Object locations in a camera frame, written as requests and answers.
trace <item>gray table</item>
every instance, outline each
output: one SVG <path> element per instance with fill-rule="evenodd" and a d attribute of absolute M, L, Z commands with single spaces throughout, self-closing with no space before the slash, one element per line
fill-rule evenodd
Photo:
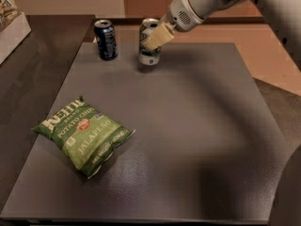
<path fill-rule="evenodd" d="M 0 65 L 0 213 L 37 138 L 28 128 L 49 112 L 93 18 L 28 16 L 31 33 Z"/>
<path fill-rule="evenodd" d="M 43 136 L 1 218 L 266 222 L 292 150 L 233 44 L 170 44 L 151 73 L 137 44 L 83 43 L 51 112 L 78 95 L 136 133 L 90 180 Z"/>

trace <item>soda can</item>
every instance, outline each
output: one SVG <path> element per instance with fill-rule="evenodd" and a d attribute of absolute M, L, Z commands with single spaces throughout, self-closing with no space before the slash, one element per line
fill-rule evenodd
<path fill-rule="evenodd" d="M 116 58 L 118 51 L 115 39 L 115 30 L 111 21 L 99 20 L 95 22 L 94 32 L 101 59 L 108 61 Z"/>
<path fill-rule="evenodd" d="M 159 62 L 161 47 L 149 51 L 142 45 L 142 41 L 153 32 L 158 24 L 159 20 L 148 18 L 144 19 L 140 26 L 139 61 L 147 66 L 153 66 Z"/>

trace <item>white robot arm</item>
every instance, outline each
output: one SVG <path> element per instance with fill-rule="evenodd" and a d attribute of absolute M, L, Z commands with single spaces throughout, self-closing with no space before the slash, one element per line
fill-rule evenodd
<path fill-rule="evenodd" d="M 212 13 L 240 1 L 242 0 L 173 0 L 161 23 L 143 43 L 152 50 L 170 41 L 173 31 L 190 31 Z M 259 9 L 301 71 L 301 0 L 250 1 Z"/>

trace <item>potato chip bag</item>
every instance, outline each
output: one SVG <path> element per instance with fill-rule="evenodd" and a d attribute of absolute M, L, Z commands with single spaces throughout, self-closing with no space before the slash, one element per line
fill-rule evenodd
<path fill-rule="evenodd" d="M 100 169 L 129 130 L 86 103 L 82 96 L 33 128 L 48 137 L 87 178 Z"/>

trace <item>blue can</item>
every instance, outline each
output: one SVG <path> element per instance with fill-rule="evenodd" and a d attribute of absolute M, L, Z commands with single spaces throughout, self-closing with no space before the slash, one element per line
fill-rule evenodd
<path fill-rule="evenodd" d="M 99 20 L 94 24 L 94 32 L 103 60 L 112 60 L 117 57 L 117 45 L 115 40 L 115 30 L 111 21 Z"/>

